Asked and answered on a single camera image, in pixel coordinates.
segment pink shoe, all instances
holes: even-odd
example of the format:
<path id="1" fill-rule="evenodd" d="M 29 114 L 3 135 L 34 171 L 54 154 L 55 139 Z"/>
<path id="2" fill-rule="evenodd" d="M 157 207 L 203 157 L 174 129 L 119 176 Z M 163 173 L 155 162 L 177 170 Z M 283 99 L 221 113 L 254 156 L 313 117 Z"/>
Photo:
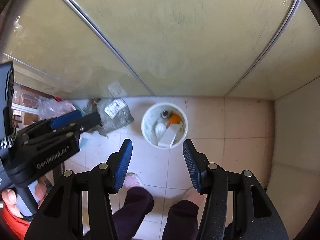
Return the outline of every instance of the pink shoe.
<path id="1" fill-rule="evenodd" d="M 129 189 L 132 187 L 144 187 L 144 184 L 137 174 L 135 174 L 133 172 L 129 172 L 125 176 L 123 186 L 126 189 Z"/>
<path id="2" fill-rule="evenodd" d="M 190 188 L 187 192 L 183 195 L 182 200 L 188 200 L 192 203 L 196 204 L 198 207 L 201 206 L 204 195 L 200 195 L 195 188 Z"/>

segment tiled floor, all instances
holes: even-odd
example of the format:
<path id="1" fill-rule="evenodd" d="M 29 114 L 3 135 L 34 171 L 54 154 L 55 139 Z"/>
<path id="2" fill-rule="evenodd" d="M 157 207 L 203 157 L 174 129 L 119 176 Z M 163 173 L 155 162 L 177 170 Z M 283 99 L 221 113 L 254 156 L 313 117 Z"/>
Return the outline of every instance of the tiled floor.
<path id="1" fill-rule="evenodd" d="M 129 138 L 133 143 L 133 153 L 128 171 L 137 173 L 155 198 L 154 208 L 145 217 L 136 239 L 161 239 L 170 206 L 192 187 L 182 145 L 172 150 L 159 150 L 150 146 L 141 135 L 142 116 L 155 103 L 172 102 L 185 111 L 189 122 L 187 138 L 192 139 L 197 151 L 206 154 L 210 162 L 227 171 L 251 170 L 263 186 L 267 184 L 274 144 L 273 102 L 176 97 L 125 98 L 125 101 L 135 121 L 108 137 L 97 132 L 86 134 L 86 145 L 66 161 L 66 169 L 75 172 L 92 169 L 105 162 L 111 153 L 119 150 L 123 140 Z M 113 212 L 123 206 L 125 194 L 121 189 L 117 195 L 110 195 Z M 231 194 L 228 194 L 228 200 L 232 200 Z M 203 207 L 204 204 L 199 209 L 198 219 L 201 219 Z M 232 220 L 229 207 L 227 222 Z"/>

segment white label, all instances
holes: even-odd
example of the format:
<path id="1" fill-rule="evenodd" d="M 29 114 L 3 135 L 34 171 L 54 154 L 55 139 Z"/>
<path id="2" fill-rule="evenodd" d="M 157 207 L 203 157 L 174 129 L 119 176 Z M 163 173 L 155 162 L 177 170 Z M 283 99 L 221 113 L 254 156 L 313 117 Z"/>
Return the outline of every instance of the white label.
<path id="1" fill-rule="evenodd" d="M 108 89 L 115 98 L 126 97 L 128 95 L 118 81 L 108 85 Z"/>
<path id="2" fill-rule="evenodd" d="M 127 105 L 122 98 L 113 100 L 109 105 L 106 106 L 104 111 L 113 119 L 121 109 L 125 108 Z"/>

